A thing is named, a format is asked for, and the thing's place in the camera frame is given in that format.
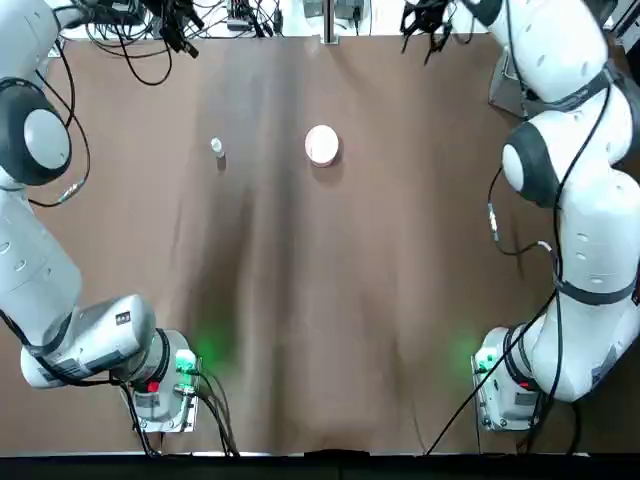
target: green light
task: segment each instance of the green light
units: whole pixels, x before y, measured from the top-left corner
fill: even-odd
[[[191,350],[178,350],[176,352],[176,370],[178,372],[193,372],[196,370],[196,356]]]

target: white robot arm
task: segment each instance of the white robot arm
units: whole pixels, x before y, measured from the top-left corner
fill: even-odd
[[[559,201],[563,353],[554,396],[573,402],[597,385],[640,331],[632,296],[640,260],[640,187],[611,168],[637,150],[640,91],[608,63],[606,41],[581,0],[462,0],[457,7],[467,8],[511,49],[524,84],[552,108],[509,136],[502,165],[511,186],[553,208],[587,142]],[[556,377],[557,321],[553,300],[481,388],[488,429],[529,428],[539,391],[549,393]],[[524,327],[489,332],[473,358],[476,383]]]
[[[44,0],[3,0],[0,7],[0,318],[23,344],[22,373],[31,386],[75,385],[108,370],[134,387],[147,431],[178,431],[193,407],[184,400],[195,379],[178,368],[195,368],[187,341],[156,329],[139,295],[78,308],[80,271],[27,201],[27,185],[52,181],[71,161],[64,122],[27,80],[60,29],[83,18],[66,3],[57,11]]]

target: small bottle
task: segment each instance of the small bottle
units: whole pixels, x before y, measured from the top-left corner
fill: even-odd
[[[222,149],[222,142],[218,137],[214,137],[211,140],[211,150],[213,150],[213,153],[215,153],[218,160],[225,159],[225,153],[224,153],[224,150]]]

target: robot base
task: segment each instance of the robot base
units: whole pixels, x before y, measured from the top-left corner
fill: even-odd
[[[480,350],[471,357],[474,388],[486,378],[502,356],[507,332],[502,327],[491,330]],[[491,431],[528,430],[539,394],[524,387],[511,378],[505,362],[501,362],[491,378],[478,390],[478,421],[482,426]]]
[[[155,392],[134,391],[135,410],[140,427],[147,433],[192,432],[198,411],[198,397],[194,393],[199,377],[179,372],[176,365],[179,355],[185,353],[193,358],[195,368],[199,369],[200,362],[195,360],[180,332],[164,332],[169,340],[169,366]]]
[[[471,372],[473,379],[473,388],[475,389],[482,381],[486,374],[476,373],[478,367],[475,363],[475,357],[471,357]],[[503,431],[523,431],[528,430],[531,426],[530,418],[525,419],[506,419],[500,415],[500,408],[498,404],[499,396],[496,388],[497,381],[487,381],[478,390],[475,401],[478,406],[478,422],[486,430],[492,432]]]

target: brown cloth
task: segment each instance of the brown cloth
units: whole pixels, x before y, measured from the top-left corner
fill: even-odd
[[[91,177],[36,213],[81,269],[83,305],[140,292],[159,326],[187,335],[227,387],[243,451],[419,452],[412,402],[428,448],[471,391],[485,334],[529,320],[552,289],[544,251],[518,261],[491,238],[487,189],[517,124],[487,105],[498,47],[449,42],[425,68],[427,42],[400,55],[399,37],[207,41],[196,61],[174,55],[157,88],[88,43],[67,47]],[[166,66],[135,61],[147,80]],[[60,62],[50,73],[66,96]],[[341,139],[326,169],[305,158],[318,124]],[[72,136],[70,172],[34,198],[82,175]],[[551,239],[549,212],[504,179],[494,204],[505,245]],[[3,329],[0,342],[3,454],[139,449],[116,389],[33,390],[17,339]],[[584,449],[639,449],[637,356],[583,402]],[[558,405],[540,449],[564,451],[571,428]],[[483,433],[482,448],[514,438]],[[204,408],[196,433],[164,443],[220,449]],[[476,448],[469,405],[438,451]]]

